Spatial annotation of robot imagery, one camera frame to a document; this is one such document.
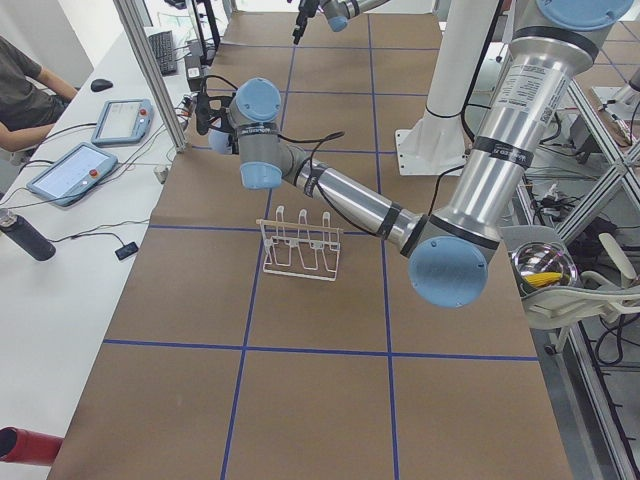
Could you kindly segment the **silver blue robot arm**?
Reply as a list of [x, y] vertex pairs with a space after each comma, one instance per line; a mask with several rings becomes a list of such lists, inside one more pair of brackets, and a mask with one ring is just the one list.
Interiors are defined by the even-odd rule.
[[320, 12], [333, 32], [344, 30], [349, 21], [362, 13], [387, 3], [387, 0], [300, 0], [298, 15], [292, 32], [293, 44], [298, 45], [304, 36], [308, 19]]
[[414, 290], [431, 304], [457, 308], [474, 302], [488, 278], [501, 235], [497, 218], [530, 167], [534, 152], [571, 80], [591, 68], [628, 1], [515, 1], [510, 64], [471, 143], [462, 120], [474, 76], [502, 5], [451, 4], [423, 117], [396, 134], [405, 175], [459, 169], [449, 203], [417, 215], [315, 161], [300, 140], [280, 133], [278, 88], [264, 78], [227, 96], [197, 95], [197, 130], [228, 133], [248, 189], [289, 182], [325, 200], [366, 233], [392, 242], [409, 261]]

